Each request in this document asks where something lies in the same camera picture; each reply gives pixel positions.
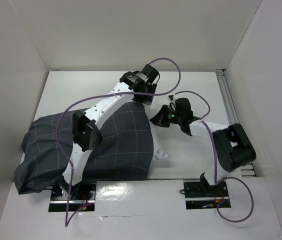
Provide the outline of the white pillow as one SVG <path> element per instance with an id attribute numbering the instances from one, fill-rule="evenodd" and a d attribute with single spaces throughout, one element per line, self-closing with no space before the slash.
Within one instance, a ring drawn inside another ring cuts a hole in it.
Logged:
<path id="1" fill-rule="evenodd" d="M 149 121 L 149 125 L 150 125 L 150 131 L 152 135 L 152 141 L 153 141 L 152 161 L 165 160 L 168 158 L 168 154 L 165 152 L 162 144 L 159 141 L 155 125 L 151 121 Z"/>

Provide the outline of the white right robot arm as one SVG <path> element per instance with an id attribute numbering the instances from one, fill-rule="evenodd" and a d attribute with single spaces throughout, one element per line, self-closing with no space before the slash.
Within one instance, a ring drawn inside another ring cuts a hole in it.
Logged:
<path id="1" fill-rule="evenodd" d="M 187 98 L 179 98 L 174 104 L 163 105 L 150 121 L 162 128 L 175 124 L 188 136 L 211 141 L 213 167 L 201 174 L 198 183 L 198 190 L 204 196 L 211 196 L 230 173 L 250 164 L 257 157 L 241 124 L 224 125 L 204 121 L 202 117 L 194 116 Z"/>

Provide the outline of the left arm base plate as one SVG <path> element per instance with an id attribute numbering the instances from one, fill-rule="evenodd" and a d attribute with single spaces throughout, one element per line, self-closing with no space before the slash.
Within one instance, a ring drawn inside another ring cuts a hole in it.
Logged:
<path id="1" fill-rule="evenodd" d="M 80 186 L 78 193 L 70 198 L 69 211 L 81 208 L 81 212 L 94 212 L 97 183 L 91 182 Z M 51 190 L 48 212 L 66 212 L 67 196 L 60 186 L 54 185 Z"/>

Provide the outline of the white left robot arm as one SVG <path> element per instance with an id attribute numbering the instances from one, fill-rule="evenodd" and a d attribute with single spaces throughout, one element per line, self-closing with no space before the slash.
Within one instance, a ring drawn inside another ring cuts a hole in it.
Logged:
<path id="1" fill-rule="evenodd" d="M 125 103 L 134 100 L 150 105 L 159 78 L 159 72 L 149 64 L 141 71 L 128 71 L 123 74 L 111 92 L 96 105 L 85 110 L 77 110 L 72 116 L 73 145 L 68 163 L 59 182 L 62 194 L 69 200 L 78 197 L 83 170 L 92 151 L 103 137 L 100 129 L 104 123 Z"/>

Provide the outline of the dark grey checked pillowcase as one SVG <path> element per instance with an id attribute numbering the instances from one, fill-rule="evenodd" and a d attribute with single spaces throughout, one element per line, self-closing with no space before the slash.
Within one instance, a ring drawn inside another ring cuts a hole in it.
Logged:
<path id="1" fill-rule="evenodd" d="M 14 172 L 20 195 L 39 193 L 59 182 L 73 150 L 73 114 L 66 113 L 58 132 L 59 113 L 40 117 L 30 125 L 21 144 L 24 160 Z M 141 103 L 125 103 L 104 123 L 100 133 L 103 140 L 88 158 L 84 182 L 147 179 L 154 140 Z"/>

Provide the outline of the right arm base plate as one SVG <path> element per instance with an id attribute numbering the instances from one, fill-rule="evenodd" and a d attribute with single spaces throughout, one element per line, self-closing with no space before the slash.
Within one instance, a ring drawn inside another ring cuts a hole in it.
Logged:
<path id="1" fill-rule="evenodd" d="M 179 193 L 185 197 L 187 210 L 216 209 L 218 204 L 220 204 L 219 208 L 231 208 L 228 187 L 225 182 L 203 191 L 198 181 L 185 181 Z"/>

